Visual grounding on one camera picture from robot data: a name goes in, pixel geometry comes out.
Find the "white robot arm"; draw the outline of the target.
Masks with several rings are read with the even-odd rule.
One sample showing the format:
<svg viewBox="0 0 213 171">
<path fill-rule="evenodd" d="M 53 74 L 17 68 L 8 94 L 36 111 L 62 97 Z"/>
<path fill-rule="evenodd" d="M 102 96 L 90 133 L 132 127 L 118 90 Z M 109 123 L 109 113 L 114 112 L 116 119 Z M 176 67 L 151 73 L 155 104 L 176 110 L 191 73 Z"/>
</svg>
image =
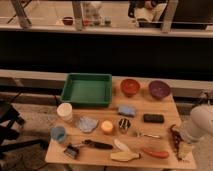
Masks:
<svg viewBox="0 0 213 171">
<path fill-rule="evenodd" d="M 213 136 L 213 105 L 199 105 L 190 111 L 190 118 L 180 128 L 182 141 L 179 143 L 178 157 L 184 159 L 205 134 Z"/>
</svg>

